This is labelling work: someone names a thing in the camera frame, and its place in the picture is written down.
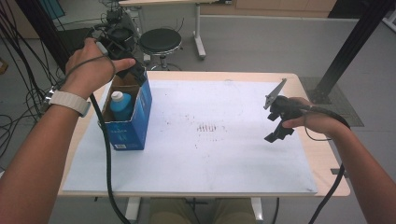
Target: person's leg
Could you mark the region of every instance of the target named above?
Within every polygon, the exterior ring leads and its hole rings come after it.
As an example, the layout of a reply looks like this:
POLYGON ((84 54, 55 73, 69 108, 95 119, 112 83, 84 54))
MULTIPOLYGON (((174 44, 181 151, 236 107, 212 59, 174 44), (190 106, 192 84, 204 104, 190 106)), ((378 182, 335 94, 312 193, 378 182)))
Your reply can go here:
POLYGON ((151 198, 149 224, 198 224, 185 199, 151 198))
POLYGON ((214 224, 255 224, 250 198, 216 199, 214 224))

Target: stool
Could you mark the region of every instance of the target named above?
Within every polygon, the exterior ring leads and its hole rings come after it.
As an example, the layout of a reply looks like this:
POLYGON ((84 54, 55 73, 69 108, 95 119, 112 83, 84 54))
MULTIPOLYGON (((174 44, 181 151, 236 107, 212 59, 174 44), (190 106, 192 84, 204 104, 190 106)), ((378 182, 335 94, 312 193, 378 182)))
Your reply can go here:
POLYGON ((181 36, 177 31, 163 28, 147 31, 140 36, 139 45, 144 53, 160 56, 161 65, 155 65, 151 70, 161 67, 163 71, 170 71, 170 66, 181 70, 177 65, 166 62, 166 55, 180 48, 181 36))

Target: forearm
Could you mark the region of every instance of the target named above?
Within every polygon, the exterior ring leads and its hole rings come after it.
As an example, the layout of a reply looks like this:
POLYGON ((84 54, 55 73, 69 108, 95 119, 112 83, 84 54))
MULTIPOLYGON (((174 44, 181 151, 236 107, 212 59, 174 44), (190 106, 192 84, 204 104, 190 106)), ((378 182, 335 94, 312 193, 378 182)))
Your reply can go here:
POLYGON ((29 133, 0 182, 1 223, 48 222, 77 121, 75 110, 53 105, 29 133))
POLYGON ((396 185, 357 136, 339 127, 332 139, 349 174, 361 210, 369 223, 394 223, 396 185))

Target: bottle cap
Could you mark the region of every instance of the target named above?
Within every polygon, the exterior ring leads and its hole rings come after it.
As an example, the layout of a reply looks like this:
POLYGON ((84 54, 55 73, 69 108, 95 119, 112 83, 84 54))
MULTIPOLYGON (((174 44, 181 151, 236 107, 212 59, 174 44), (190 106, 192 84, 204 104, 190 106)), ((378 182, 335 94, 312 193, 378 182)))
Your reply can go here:
POLYGON ((120 91, 113 91, 113 93, 111 93, 111 99, 115 102, 119 102, 121 100, 123 100, 123 95, 122 92, 120 91))

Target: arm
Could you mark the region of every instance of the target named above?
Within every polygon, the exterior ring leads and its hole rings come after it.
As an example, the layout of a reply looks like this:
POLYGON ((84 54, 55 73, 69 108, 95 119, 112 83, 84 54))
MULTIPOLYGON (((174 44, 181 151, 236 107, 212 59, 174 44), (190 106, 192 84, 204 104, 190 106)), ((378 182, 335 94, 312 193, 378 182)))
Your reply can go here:
MULTIPOLYGON (((69 59, 66 71, 100 55, 94 39, 86 39, 84 49, 69 59)), ((113 63, 120 71, 134 65, 134 60, 113 63)), ((107 58, 85 63, 69 75, 61 91, 88 99, 110 80, 112 73, 113 66, 107 58)), ((29 133, 0 179, 0 223, 49 221, 77 121, 75 110, 52 105, 29 133)))
MULTIPOLYGON (((309 102, 299 99, 303 104, 309 102)), ((348 171, 361 210, 369 223, 394 223, 396 220, 396 184, 360 142, 341 122, 325 115, 306 114, 306 127, 329 136, 337 146, 348 171)), ((285 128, 304 125, 304 118, 283 123, 285 128)))

